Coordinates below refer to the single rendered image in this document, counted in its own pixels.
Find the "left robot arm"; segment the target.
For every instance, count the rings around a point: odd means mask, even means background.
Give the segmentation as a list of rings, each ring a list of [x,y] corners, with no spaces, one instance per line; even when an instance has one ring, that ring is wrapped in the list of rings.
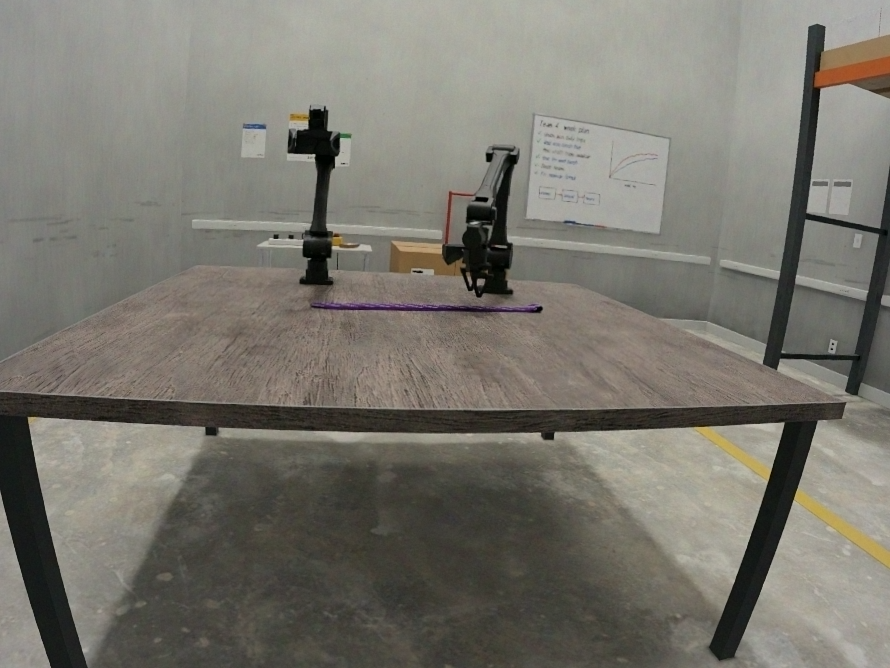
[[[463,244],[442,245],[442,258],[447,265],[461,258],[468,264],[480,264],[482,247],[479,246],[484,242],[482,246],[488,245],[487,263],[494,270],[488,270],[488,274],[494,277],[484,293],[513,295],[513,290],[507,289],[508,280],[505,281],[505,269],[511,269],[513,258],[513,243],[507,240],[507,221],[512,172],[519,156],[520,148],[515,145],[493,144],[488,147],[486,162],[491,163],[479,190],[467,205],[468,224],[462,236]],[[493,225],[489,240],[489,229],[483,227],[486,225]],[[494,245],[507,246],[507,249]]]

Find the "purple striped necktie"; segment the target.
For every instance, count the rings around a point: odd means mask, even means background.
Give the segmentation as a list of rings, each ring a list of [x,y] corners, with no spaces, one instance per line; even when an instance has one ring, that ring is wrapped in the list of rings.
[[[412,304],[363,304],[363,303],[311,303],[312,307],[329,310],[393,310],[393,311],[468,311],[468,312],[523,312],[539,313],[541,305],[532,304],[521,308],[451,306],[451,305],[412,305]],[[537,309],[536,309],[537,308]],[[536,309],[536,310],[534,310]]]

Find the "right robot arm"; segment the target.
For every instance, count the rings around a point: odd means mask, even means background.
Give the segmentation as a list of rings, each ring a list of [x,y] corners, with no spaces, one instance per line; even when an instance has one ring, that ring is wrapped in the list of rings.
[[[309,112],[308,129],[303,130],[327,131],[329,110],[326,110],[326,106],[310,105]],[[327,269],[328,261],[326,261],[326,258],[332,258],[333,231],[327,231],[326,215],[328,188],[331,173],[335,169],[335,159],[336,157],[331,155],[315,155],[317,181],[313,219],[310,229],[305,230],[303,238],[303,257],[311,258],[311,261],[307,260],[305,276],[300,277],[299,284],[333,285],[333,277],[328,277],[329,269]]]

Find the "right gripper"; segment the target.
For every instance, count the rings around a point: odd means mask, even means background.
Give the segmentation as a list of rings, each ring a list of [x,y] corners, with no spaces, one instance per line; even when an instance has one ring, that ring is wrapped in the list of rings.
[[[296,131],[296,129],[289,129],[287,153],[338,156],[340,148],[340,136],[341,133],[339,131]]]

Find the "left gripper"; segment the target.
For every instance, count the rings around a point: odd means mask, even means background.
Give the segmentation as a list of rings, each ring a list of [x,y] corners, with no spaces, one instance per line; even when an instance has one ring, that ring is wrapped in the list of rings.
[[[483,246],[480,246],[480,247],[482,247],[480,264],[468,264],[465,261],[463,261],[463,259],[462,259],[462,264],[466,264],[466,267],[460,267],[460,270],[461,270],[461,273],[464,278],[464,281],[465,281],[468,291],[473,291],[473,289],[474,289],[477,298],[482,297],[484,291],[486,290],[487,286],[489,285],[489,283],[491,282],[491,280],[493,279],[493,276],[494,276],[492,274],[487,274],[486,272],[476,272],[476,271],[492,270],[492,265],[489,263],[486,263],[488,245],[484,245],[484,247]],[[478,268],[479,268],[479,270],[478,270]],[[466,272],[470,273],[470,277],[472,280],[471,286],[469,285]],[[478,291],[477,282],[476,282],[478,279],[486,279],[480,293]]]

